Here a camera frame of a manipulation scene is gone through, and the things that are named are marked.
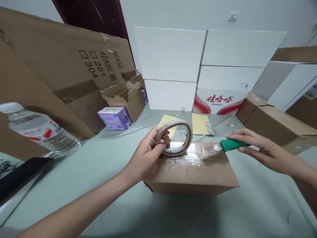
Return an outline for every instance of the white box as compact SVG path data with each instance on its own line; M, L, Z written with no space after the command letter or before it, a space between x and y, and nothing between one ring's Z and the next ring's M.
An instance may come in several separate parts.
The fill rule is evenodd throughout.
M202 65L265 68L286 32L208 30Z
M197 83L144 80L150 109L186 111L193 108Z
M245 91L197 89L193 112L233 115L248 95Z
M317 64L271 61L251 92L284 110L316 75Z
M198 88L251 91L263 68L201 66Z
M197 82L205 31L134 27L144 79Z

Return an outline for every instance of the bottle cap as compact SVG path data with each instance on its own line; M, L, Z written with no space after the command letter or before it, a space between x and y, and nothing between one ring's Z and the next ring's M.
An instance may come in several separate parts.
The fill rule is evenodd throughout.
M0 104L0 112L2 113L13 113L23 109L24 107L22 107L17 102L8 102L8 103Z

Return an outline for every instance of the packing tape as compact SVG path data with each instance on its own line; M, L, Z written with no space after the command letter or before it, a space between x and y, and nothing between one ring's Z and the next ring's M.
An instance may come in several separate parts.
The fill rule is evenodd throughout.
M184 142L184 144L182 146L180 146L178 148L166 148L163 151L164 155L176 156L176 155L183 154L188 149L188 147L191 145L191 142L192 142L192 139L193 139L192 127L185 120L181 120L181 119L168 122L164 126L162 126L160 131L159 131L159 133L158 133L158 135L157 135L157 137L156 137L156 144L160 144L161 143L162 136L164 135L164 133L168 129L170 129L172 127L175 127L175 126L178 126L178 125L183 125L183 126L186 126L186 128L187 128L185 142Z

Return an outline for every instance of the purple tissue package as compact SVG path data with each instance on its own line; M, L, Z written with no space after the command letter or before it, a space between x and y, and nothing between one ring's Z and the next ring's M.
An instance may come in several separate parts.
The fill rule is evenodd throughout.
M146 91L142 89L142 96L144 100L144 105L148 104L148 97L146 96Z
M132 124L125 107L105 107L97 113L110 130L125 131Z

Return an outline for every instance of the sticky note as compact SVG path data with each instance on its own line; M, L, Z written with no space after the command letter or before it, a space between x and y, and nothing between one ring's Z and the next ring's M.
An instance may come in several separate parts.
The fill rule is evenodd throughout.
M193 134L195 135L214 135L207 115L192 113Z
M164 126L166 123L168 122L171 122L171 121L174 121L174 120L178 120L179 118L177 117L172 117L172 116L169 116L169 115L164 115L161 119L161 121L159 122L158 126L157 127L162 127ZM171 139L176 131L176 128L177 127L173 127L171 129L169 129L169 138Z

